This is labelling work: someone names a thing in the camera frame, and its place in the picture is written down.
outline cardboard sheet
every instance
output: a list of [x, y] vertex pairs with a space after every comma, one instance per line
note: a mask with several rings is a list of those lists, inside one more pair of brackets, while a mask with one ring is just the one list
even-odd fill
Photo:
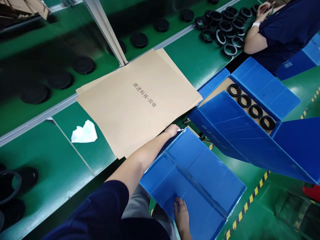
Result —
[[131, 155], [202, 100], [173, 65], [150, 50], [77, 91], [77, 101], [118, 158]]

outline black round part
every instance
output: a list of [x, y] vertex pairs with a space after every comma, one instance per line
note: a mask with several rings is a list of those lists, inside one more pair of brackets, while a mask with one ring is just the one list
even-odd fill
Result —
[[92, 58], [88, 56], [80, 56], [77, 60], [73, 63], [72, 69], [77, 73], [81, 74], [89, 74], [94, 71], [96, 65]]
[[237, 48], [230, 43], [223, 45], [222, 51], [223, 51], [223, 54], [226, 58], [234, 57], [238, 53]]
[[238, 14], [239, 14], [238, 10], [235, 7], [232, 7], [232, 6], [227, 7], [226, 10], [231, 12], [233, 14], [234, 18], [236, 16], [238, 16]]
[[[244, 100], [246, 100], [247, 104], [243, 104], [242, 103], [242, 98]], [[241, 94], [239, 97], [238, 97], [238, 103], [239, 105], [242, 107], [242, 108], [248, 108], [251, 106], [251, 98], [247, 95], [247, 94]]]
[[205, 43], [212, 43], [212, 41], [216, 38], [216, 33], [210, 29], [203, 29], [200, 36], [202, 41]]
[[[120, 47], [121, 47], [121, 49], [122, 49], [122, 51], [123, 51], [123, 53], [126, 53], [127, 52], [127, 46], [126, 46], [126, 44], [122, 41], [122, 40], [120, 40], [120, 39], [118, 39], [118, 42], [119, 42], [119, 44], [120, 44]], [[114, 56], [114, 53], [113, 53], [113, 51], [112, 51], [112, 49], [111, 49], [111, 47], [109, 46], [109, 44], [107, 43], [107, 51], [112, 55], [112, 56]]]
[[248, 19], [249, 17], [252, 17], [252, 12], [249, 8], [241, 8], [240, 9], [240, 17], [243, 17], [244, 19]]
[[180, 18], [184, 22], [191, 22], [194, 18], [194, 12], [190, 9], [183, 9], [180, 11]]
[[44, 85], [25, 87], [20, 93], [20, 99], [24, 103], [40, 104], [50, 98], [50, 89]]
[[67, 71], [63, 71], [48, 77], [47, 82], [51, 88], [66, 89], [73, 84], [73, 76]]
[[266, 115], [260, 119], [260, 125], [265, 130], [273, 130], [276, 127], [276, 123], [272, 119], [272, 117]]
[[204, 17], [196, 17], [194, 20], [194, 25], [196, 29], [202, 30], [208, 27], [208, 22]]
[[221, 14], [222, 14], [223, 19], [226, 21], [231, 21], [232, 19], [235, 18], [234, 14], [232, 12], [227, 11], [227, 10], [223, 10], [221, 12]]
[[220, 29], [216, 31], [216, 43], [219, 46], [226, 44], [226, 37], [224, 36], [223, 32]]
[[244, 40], [242, 37], [235, 36], [232, 40], [231, 43], [238, 49], [243, 48], [244, 46]]
[[136, 32], [130, 37], [131, 44], [136, 48], [144, 48], [148, 45], [148, 37], [144, 33]]
[[153, 27], [158, 31], [158, 32], [166, 32], [168, 31], [170, 26], [170, 23], [164, 19], [164, 18], [159, 18], [156, 21], [153, 22]]
[[259, 4], [253, 4], [251, 7], [251, 11], [253, 15], [257, 15], [258, 12], [258, 8], [259, 8]]
[[[234, 89], [237, 91], [237, 93], [234, 94], [234, 93], [231, 91], [231, 88], [234, 88]], [[239, 96], [241, 95], [241, 93], [242, 93], [242, 90], [241, 90], [241, 88], [240, 88], [237, 84], [232, 83], [232, 84], [230, 84], [229, 87], [228, 87], [228, 93], [229, 93], [232, 97], [239, 97]]]
[[[253, 112], [253, 109], [256, 109], [258, 114], [255, 114]], [[263, 110], [262, 108], [258, 105], [258, 104], [253, 104], [250, 108], [249, 108], [249, 114], [251, 115], [251, 117], [253, 118], [262, 118], [263, 116]]]

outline blue plastic crate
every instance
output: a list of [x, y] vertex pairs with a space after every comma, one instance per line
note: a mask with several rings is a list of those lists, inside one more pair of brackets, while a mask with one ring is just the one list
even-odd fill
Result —
[[320, 35], [317, 33], [302, 50], [284, 62], [275, 74], [285, 80], [319, 65]]
[[246, 186], [188, 128], [170, 139], [141, 185], [174, 220], [182, 197], [193, 239], [216, 239]]

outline worker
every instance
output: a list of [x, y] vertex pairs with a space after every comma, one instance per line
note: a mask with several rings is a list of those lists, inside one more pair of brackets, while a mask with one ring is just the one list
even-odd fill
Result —
[[[136, 150], [44, 239], [177, 239], [173, 221], [158, 205], [150, 216], [150, 196], [139, 182], [163, 145], [177, 134], [178, 129], [172, 124]], [[187, 205], [181, 198], [175, 201], [172, 205], [180, 238], [189, 240]]]
[[265, 2], [245, 38], [244, 52], [274, 73], [320, 31], [320, 0], [291, 0], [273, 8]]

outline black round disc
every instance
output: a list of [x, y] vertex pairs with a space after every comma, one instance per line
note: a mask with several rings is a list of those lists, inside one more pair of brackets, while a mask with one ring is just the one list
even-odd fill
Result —
[[24, 103], [40, 104], [50, 98], [50, 89], [44, 85], [34, 85], [21, 90], [20, 99]]
[[73, 76], [67, 71], [63, 71], [48, 77], [47, 82], [51, 88], [66, 89], [73, 84]]
[[156, 21], [153, 22], [153, 27], [158, 32], [166, 32], [169, 29], [169, 22], [164, 18], [159, 18]]
[[92, 58], [87, 56], [78, 57], [72, 65], [72, 69], [81, 74], [92, 73], [95, 68], [96, 66], [94, 61], [92, 60]]
[[183, 9], [180, 11], [180, 18], [184, 22], [191, 22], [194, 18], [194, 12], [190, 9]]
[[131, 44], [136, 48], [144, 48], [148, 45], [148, 37], [144, 33], [136, 32], [130, 37]]
[[[122, 41], [122, 40], [120, 40], [120, 39], [118, 39], [118, 42], [119, 42], [119, 44], [120, 44], [120, 47], [121, 47], [121, 49], [122, 49], [122, 51], [123, 51], [123, 53], [126, 53], [127, 52], [127, 46], [126, 46], [126, 44]], [[113, 51], [112, 51], [112, 49], [111, 49], [111, 47], [109, 46], [109, 44], [107, 43], [107, 51], [112, 55], [112, 56], [114, 56], [114, 53], [113, 53]]]

